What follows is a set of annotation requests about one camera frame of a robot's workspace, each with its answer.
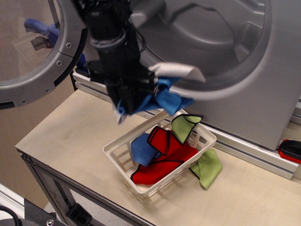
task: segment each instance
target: green cloth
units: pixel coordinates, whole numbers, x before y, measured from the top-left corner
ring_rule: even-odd
[[[199,178],[201,185],[208,189],[222,170],[222,164],[218,160],[215,150],[209,149],[202,154],[190,169]]]
[[[203,116],[201,115],[180,114],[173,119],[171,130],[178,140],[184,144],[193,128],[202,120],[202,118]]]

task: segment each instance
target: washing machine drum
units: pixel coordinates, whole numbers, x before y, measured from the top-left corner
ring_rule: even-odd
[[[206,83],[193,82],[190,89],[232,86],[248,76],[262,59],[271,27],[269,1],[161,2],[165,5],[159,13],[139,28],[148,47],[143,60],[146,64],[167,61],[199,67]]]

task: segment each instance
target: cable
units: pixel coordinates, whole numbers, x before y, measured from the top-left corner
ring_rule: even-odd
[[[15,226],[22,226],[21,220],[18,218],[18,216],[15,214],[15,212],[13,212],[11,209],[9,209],[5,206],[0,206],[0,210],[4,211],[6,213],[9,213],[13,217]]]

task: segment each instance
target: table top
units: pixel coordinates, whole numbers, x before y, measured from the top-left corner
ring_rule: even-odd
[[[102,151],[146,119],[118,126],[110,103],[74,92],[16,148],[158,226],[301,225],[301,181],[216,150],[223,169],[205,190],[190,170],[149,199],[138,197]]]

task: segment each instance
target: microfiber towel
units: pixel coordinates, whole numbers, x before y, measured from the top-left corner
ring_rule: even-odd
[[[132,174],[131,179],[135,184],[155,184],[197,153],[196,148],[190,147],[188,143],[185,143],[172,155],[168,157],[161,155],[158,159],[153,160],[148,167],[139,165],[137,171]]]
[[[156,126],[151,131],[147,143],[166,157],[172,155],[183,146],[170,130],[165,130],[160,126]]]
[[[193,128],[203,119],[202,115],[180,114],[171,123],[172,132],[184,144]]]
[[[174,62],[160,62],[148,68],[157,77],[181,77],[189,80],[205,82],[206,79],[199,68]]]
[[[208,189],[222,170],[222,164],[218,160],[215,150],[209,149],[202,154],[190,169],[199,178],[201,185]]]
[[[158,94],[146,95],[140,105],[130,115],[140,111],[153,110],[157,108],[164,108],[169,113],[169,115],[174,115],[174,113],[176,113],[180,109],[192,104],[194,102],[193,99],[181,97],[178,94],[169,92],[172,84],[179,79],[180,78],[159,78]],[[121,114],[127,114],[121,102],[119,102],[117,108]]]
[[[143,133],[132,141],[132,160],[143,166],[148,166],[152,159],[158,153],[157,150],[151,147],[146,141],[149,134]]]

